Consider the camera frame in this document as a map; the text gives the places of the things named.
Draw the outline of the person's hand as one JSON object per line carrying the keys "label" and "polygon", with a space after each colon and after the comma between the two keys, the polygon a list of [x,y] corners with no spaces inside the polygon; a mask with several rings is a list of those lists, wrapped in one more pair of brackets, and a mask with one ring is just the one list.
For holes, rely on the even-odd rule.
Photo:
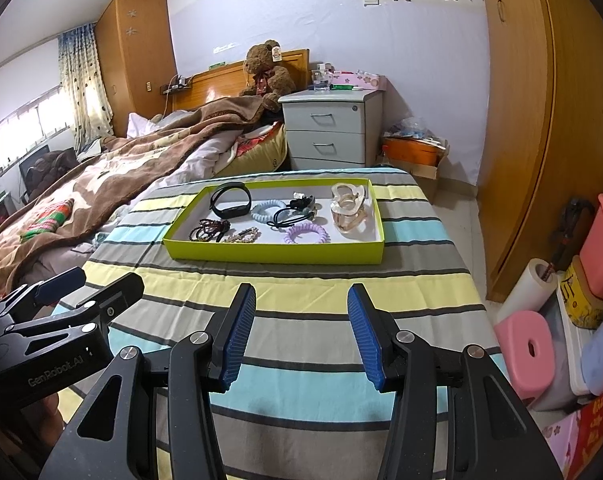
{"label": "person's hand", "polygon": [[56,445],[65,428],[65,422],[59,410],[60,398],[57,393],[30,404],[24,414],[39,439],[48,448]]}

